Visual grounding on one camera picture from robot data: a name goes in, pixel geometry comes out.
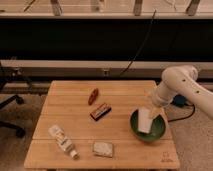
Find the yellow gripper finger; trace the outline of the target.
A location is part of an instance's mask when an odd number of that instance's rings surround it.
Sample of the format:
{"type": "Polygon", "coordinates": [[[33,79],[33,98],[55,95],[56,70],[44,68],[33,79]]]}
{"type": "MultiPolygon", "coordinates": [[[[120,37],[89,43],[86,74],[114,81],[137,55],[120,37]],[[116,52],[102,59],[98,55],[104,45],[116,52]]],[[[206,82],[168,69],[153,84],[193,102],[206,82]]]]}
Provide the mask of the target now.
{"type": "Polygon", "coordinates": [[[155,119],[158,115],[162,113],[162,110],[163,110],[162,107],[158,107],[155,105],[150,105],[149,109],[150,109],[150,113],[149,113],[150,119],[155,119]]]}

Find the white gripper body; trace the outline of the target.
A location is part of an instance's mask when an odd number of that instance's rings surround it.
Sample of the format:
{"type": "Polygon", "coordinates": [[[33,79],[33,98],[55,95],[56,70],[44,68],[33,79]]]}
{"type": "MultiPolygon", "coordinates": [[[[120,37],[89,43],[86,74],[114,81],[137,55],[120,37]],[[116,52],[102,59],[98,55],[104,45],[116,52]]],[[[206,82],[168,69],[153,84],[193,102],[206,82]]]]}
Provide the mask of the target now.
{"type": "Polygon", "coordinates": [[[165,107],[173,101],[176,95],[177,93],[165,84],[159,84],[150,92],[149,98],[155,107],[165,107]]]}

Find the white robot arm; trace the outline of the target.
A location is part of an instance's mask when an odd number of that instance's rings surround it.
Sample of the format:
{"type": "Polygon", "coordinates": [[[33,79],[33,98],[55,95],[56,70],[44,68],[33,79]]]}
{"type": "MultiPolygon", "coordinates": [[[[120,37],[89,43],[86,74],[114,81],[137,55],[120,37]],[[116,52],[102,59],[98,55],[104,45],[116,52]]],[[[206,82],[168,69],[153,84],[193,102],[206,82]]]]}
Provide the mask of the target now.
{"type": "Polygon", "coordinates": [[[197,78],[198,71],[192,65],[166,68],[160,84],[151,93],[152,104],[157,108],[167,106],[180,94],[213,120],[213,92],[199,85],[197,78]]]}

